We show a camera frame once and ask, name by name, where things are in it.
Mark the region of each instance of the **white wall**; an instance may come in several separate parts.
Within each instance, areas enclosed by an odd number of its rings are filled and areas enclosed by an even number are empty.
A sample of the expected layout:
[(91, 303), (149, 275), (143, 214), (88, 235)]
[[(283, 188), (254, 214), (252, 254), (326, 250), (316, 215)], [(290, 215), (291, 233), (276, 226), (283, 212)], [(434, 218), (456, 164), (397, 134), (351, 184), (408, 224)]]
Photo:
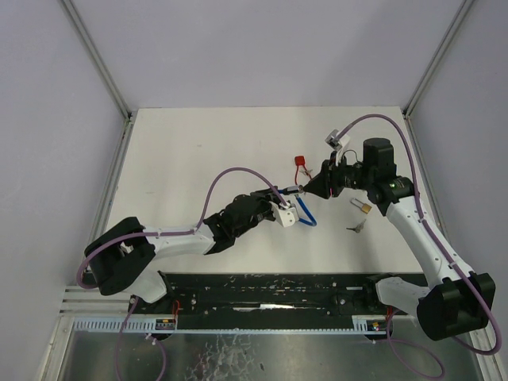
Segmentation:
[(75, 0), (139, 107), (403, 106), (461, 0)]
[(0, 5), (0, 378), (35, 375), (122, 120), (57, 1)]
[[(456, 250), (488, 271), (508, 337), (508, 3), (477, 2), (425, 97), (414, 129)], [(508, 364), (508, 344), (502, 356)]]

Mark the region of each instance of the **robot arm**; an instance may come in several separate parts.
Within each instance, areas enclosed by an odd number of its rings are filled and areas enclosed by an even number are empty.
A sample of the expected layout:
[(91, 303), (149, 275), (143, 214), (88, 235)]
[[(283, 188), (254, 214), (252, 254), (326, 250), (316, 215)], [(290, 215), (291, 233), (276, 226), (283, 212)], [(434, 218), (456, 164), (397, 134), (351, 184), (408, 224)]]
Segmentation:
[[(289, 187), (279, 193), (300, 193), (299, 187)], [(290, 202), (281, 204), (273, 191), (259, 190), (250, 195), (240, 194), (233, 202), (218, 213), (212, 214), (199, 227), (180, 226), (156, 229), (143, 226), (136, 217), (128, 217), (85, 249), (89, 256), (101, 245), (131, 233), (142, 233), (136, 237), (104, 249), (100, 256), (90, 261), (90, 269), (103, 295), (129, 292), (148, 303), (161, 299), (171, 292), (164, 277), (148, 265), (183, 254), (209, 255), (222, 252), (234, 245), (235, 240), (263, 220), (277, 221), (281, 226), (292, 226), (298, 213)], [(192, 234), (171, 235), (169, 233), (191, 232)]]
[[(390, 141), (380, 138), (366, 140), (364, 161), (348, 165), (347, 159), (341, 155), (344, 142), (334, 140), (334, 135), (336, 132), (330, 134), (327, 142), (335, 152), (330, 160), (323, 162), (321, 172), (303, 190), (322, 198), (337, 197), (345, 187), (367, 191), (369, 200), (378, 206), (381, 214), (404, 237), (428, 283), (427, 287), (419, 287), (399, 277), (382, 275), (375, 282), (378, 300), (418, 318), (427, 336), (433, 340), (484, 328), (488, 323), (487, 315), (421, 223), (412, 182), (396, 175), (397, 166)], [(426, 221), (452, 254), (455, 264), (469, 275), (491, 308), (495, 293), (492, 278), (488, 274), (475, 274), (445, 240), (433, 221)]]

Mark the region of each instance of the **key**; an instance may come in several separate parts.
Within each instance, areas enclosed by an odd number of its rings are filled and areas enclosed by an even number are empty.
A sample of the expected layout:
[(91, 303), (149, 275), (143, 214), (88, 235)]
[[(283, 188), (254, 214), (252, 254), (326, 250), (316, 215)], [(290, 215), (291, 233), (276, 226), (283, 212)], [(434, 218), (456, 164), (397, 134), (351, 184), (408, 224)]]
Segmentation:
[(359, 233), (362, 231), (362, 229), (364, 228), (364, 225), (365, 225), (365, 221), (367, 219), (363, 220), (361, 223), (359, 223), (357, 226), (355, 226), (354, 228), (346, 228), (347, 230), (352, 230), (353, 232), (355, 233)]

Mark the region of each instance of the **white tabletop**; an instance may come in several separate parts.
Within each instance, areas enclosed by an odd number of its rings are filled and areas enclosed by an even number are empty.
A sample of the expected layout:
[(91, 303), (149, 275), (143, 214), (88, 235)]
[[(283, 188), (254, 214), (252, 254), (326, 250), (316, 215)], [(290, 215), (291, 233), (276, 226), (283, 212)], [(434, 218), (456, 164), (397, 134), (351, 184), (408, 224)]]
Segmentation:
[[(195, 223), (206, 192), (219, 172), (249, 167), (274, 185), (294, 183), (294, 157), (304, 155), (318, 173), (331, 148), (324, 142), (333, 129), (342, 129), (369, 113), (395, 119), (408, 137), (398, 107), (284, 107), (217, 109), (142, 109), (122, 169), (108, 228), (124, 217), (136, 216), (144, 225), (171, 227)], [(350, 148), (362, 158), (363, 141), (386, 137), (395, 150), (398, 174), (410, 177), (402, 142), (383, 120), (361, 122), (349, 134)], [(302, 183), (306, 182), (300, 175)], [(422, 199), (429, 208), (420, 174)], [(223, 209), (239, 194), (267, 188), (243, 172), (223, 177), (212, 195), (208, 213)], [(367, 202), (365, 192), (344, 190), (339, 198), (303, 197), (317, 227), (297, 223), (283, 228), (263, 221), (237, 239), (225, 252), (185, 255), (157, 269), (194, 273), (349, 273), (421, 271), (406, 242), (373, 206), (368, 216), (350, 203)], [(364, 230), (347, 230), (367, 218)]]

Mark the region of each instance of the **metal floor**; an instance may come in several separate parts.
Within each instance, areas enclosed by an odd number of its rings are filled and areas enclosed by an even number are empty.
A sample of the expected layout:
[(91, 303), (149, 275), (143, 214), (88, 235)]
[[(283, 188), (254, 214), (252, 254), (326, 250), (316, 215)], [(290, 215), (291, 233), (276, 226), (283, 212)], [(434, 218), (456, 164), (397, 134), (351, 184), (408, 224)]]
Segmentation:
[[(412, 321), (395, 322), (394, 337), (424, 344), (444, 362), (446, 380), (483, 380), (476, 358), (452, 340), (432, 342)], [(113, 381), (116, 333), (74, 332), (60, 380)], [(397, 344), (419, 370), (439, 367), (422, 351)], [(164, 380), (421, 380), (406, 370), (387, 343), (339, 335), (190, 335), (164, 341)], [(153, 381), (162, 364), (160, 350), (142, 335), (125, 334), (120, 351), (124, 381)]]

